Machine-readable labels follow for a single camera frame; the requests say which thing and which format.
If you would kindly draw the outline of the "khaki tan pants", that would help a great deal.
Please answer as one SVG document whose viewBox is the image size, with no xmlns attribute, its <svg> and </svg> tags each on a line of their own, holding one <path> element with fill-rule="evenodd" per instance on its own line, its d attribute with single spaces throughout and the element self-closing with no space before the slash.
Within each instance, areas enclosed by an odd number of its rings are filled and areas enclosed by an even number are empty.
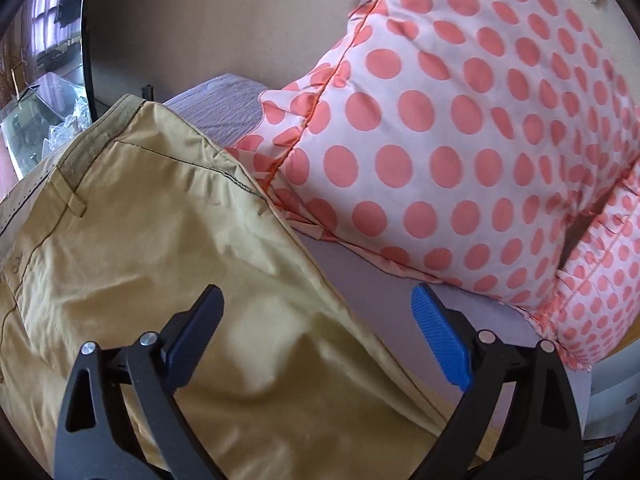
<svg viewBox="0 0 640 480">
<path fill-rule="evenodd" d="M 451 406 L 346 302 L 246 170 L 126 96 L 1 203 L 1 407 L 53 466 L 82 344 L 126 346 L 208 285 L 224 317 L 177 401 L 231 479 L 405 479 Z"/>
</svg>

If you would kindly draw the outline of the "small pink polka dot pillow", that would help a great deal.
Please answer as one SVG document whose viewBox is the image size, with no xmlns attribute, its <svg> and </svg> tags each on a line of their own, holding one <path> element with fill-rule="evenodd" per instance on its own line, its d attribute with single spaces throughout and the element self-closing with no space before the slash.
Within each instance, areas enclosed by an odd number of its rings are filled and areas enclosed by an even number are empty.
<svg viewBox="0 0 640 480">
<path fill-rule="evenodd" d="M 572 370 L 613 352 L 639 315 L 639 166 L 618 180 L 600 214 L 556 271 L 529 322 Z"/>
</svg>

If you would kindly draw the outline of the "large pink polka dot pillow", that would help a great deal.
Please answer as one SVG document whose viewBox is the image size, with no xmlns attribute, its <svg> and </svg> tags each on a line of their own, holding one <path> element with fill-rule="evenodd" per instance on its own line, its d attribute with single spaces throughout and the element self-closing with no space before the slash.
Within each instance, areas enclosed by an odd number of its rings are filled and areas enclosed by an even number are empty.
<svg viewBox="0 0 640 480">
<path fill-rule="evenodd" d="M 232 154 L 293 226 L 527 310 L 639 154 L 638 110 L 565 0 L 361 0 Z"/>
</svg>

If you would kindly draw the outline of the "glass top tv stand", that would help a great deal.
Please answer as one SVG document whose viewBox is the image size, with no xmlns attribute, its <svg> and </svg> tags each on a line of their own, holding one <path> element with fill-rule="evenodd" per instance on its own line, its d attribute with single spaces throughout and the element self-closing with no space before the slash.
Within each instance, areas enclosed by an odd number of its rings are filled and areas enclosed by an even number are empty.
<svg viewBox="0 0 640 480">
<path fill-rule="evenodd" d="M 1 119 L 17 180 L 92 124 L 85 87 L 55 73 L 30 84 L 1 111 Z"/>
</svg>

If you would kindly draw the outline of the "lavender bed sheet mattress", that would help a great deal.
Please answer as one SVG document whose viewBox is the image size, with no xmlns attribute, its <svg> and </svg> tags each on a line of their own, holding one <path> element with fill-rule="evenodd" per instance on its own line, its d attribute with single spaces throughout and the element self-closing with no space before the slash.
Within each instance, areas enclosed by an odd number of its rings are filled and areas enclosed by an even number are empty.
<svg viewBox="0 0 640 480">
<path fill-rule="evenodd" d="M 225 148 L 260 123 L 258 96 L 265 88 L 224 74 L 177 94 L 164 105 Z M 447 382 L 411 313 L 411 292 L 418 282 L 385 273 L 340 244 L 303 233 L 298 238 L 359 322 L 382 339 L 418 385 L 456 404 L 461 391 Z M 506 344 L 533 347 L 539 340 L 524 316 L 510 307 L 447 285 L 437 285 L 434 291 L 446 307 L 462 312 L 478 330 L 492 330 Z"/>
</svg>

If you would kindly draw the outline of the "black framed television screen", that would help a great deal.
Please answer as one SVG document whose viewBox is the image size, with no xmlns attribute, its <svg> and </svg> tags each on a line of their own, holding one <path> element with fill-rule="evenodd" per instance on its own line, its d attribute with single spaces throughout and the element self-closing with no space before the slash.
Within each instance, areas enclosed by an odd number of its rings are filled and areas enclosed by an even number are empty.
<svg viewBox="0 0 640 480">
<path fill-rule="evenodd" d="M 1 104 L 47 74 L 83 86 L 85 0 L 1 0 Z"/>
</svg>

